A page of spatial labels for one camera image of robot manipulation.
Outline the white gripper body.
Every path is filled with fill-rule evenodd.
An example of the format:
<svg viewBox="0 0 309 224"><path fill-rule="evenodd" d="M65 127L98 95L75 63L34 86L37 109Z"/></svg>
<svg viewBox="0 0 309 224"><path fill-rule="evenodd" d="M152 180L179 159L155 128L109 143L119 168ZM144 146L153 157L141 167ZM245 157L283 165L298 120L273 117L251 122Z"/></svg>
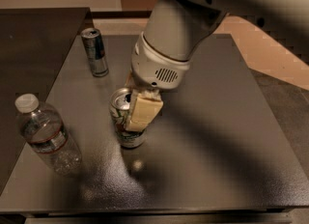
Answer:
<svg viewBox="0 0 309 224"><path fill-rule="evenodd" d="M134 80L147 88L176 89L189 70L188 62L175 61L155 51L141 33L131 54Z"/></svg>

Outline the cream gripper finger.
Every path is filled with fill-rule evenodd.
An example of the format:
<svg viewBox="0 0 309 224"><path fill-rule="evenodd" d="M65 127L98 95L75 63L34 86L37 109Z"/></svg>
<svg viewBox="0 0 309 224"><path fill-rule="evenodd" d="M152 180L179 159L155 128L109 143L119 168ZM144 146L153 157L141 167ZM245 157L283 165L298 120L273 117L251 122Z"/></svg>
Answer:
<svg viewBox="0 0 309 224"><path fill-rule="evenodd" d="M156 117L163 106L159 90L137 90L131 94L125 130L141 132Z"/></svg>
<svg viewBox="0 0 309 224"><path fill-rule="evenodd" d="M135 86L133 75L132 75L131 71L127 75L125 86L128 87L128 88L133 88Z"/></svg>

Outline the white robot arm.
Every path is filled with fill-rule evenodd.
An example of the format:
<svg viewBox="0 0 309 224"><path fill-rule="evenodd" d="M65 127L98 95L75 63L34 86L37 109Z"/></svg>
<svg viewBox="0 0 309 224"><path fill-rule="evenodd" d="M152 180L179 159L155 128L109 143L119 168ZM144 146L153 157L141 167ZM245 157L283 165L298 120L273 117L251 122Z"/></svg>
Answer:
<svg viewBox="0 0 309 224"><path fill-rule="evenodd" d="M131 54L133 101L125 129L142 131L190 68L193 52L226 15L256 25L303 62L309 60L309 0L157 0Z"/></svg>

